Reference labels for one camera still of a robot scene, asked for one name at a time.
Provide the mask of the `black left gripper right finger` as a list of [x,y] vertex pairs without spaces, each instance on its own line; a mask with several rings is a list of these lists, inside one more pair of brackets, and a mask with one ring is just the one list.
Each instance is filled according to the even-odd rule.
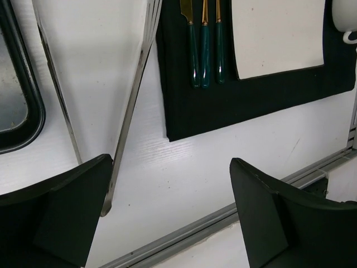
[[240,158],[230,178],[250,267],[355,267],[356,203],[273,178]]

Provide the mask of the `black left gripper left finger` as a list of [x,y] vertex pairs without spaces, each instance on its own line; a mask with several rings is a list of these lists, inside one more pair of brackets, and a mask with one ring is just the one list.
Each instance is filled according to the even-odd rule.
[[1,267],[85,267],[112,174],[99,155],[1,195]]

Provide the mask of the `silver metal tongs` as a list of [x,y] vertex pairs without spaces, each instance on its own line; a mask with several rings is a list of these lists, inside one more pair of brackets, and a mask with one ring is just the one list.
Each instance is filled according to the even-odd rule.
[[[147,2],[147,7],[146,7],[146,17],[145,17],[145,23],[144,23],[144,30],[143,30],[143,41],[141,44],[141,50],[140,50],[140,55],[139,55],[139,60],[138,64],[136,67],[136,73],[134,76],[134,81],[131,87],[129,99],[128,99],[128,104],[126,107],[125,115],[123,118],[123,123],[120,129],[120,135],[118,138],[116,150],[115,150],[115,155],[114,155],[114,162],[113,162],[113,168],[112,168],[112,175],[110,179],[110,183],[107,189],[107,193],[104,199],[103,207],[100,212],[101,217],[105,217],[111,210],[112,208],[112,202],[113,202],[113,197],[114,197],[114,192],[115,192],[115,186],[117,183],[117,178],[119,174],[119,169],[120,165],[122,162],[122,157],[128,137],[128,132],[129,128],[131,125],[132,117],[133,117],[133,112],[134,108],[136,105],[138,93],[139,93],[139,88],[141,86],[142,82],[142,77],[143,73],[147,64],[148,56],[153,44],[153,41],[155,39],[155,35],[157,32],[158,28],[158,22],[160,20],[160,13],[161,13],[161,7],[162,7],[162,1],[148,1]],[[36,22],[37,22],[37,27],[38,31],[40,34],[41,42],[42,42],[42,47],[44,48],[46,60],[47,60],[47,66],[51,75],[52,82],[54,84],[57,98],[60,103],[60,107],[62,110],[62,113],[65,118],[66,126],[68,128],[68,132],[71,138],[72,146],[75,151],[76,159],[79,164],[82,164],[82,158],[81,154],[79,151],[78,143],[76,141],[75,133],[70,121],[69,113],[65,104],[64,96],[60,87],[59,79],[56,73],[55,69],[55,64],[51,56],[51,51],[49,48],[49,43],[45,34],[44,27],[42,25],[41,19],[40,19],[40,14],[38,12],[38,9],[36,7],[36,2],[33,2],[33,8],[35,12],[35,17],[36,17]]]

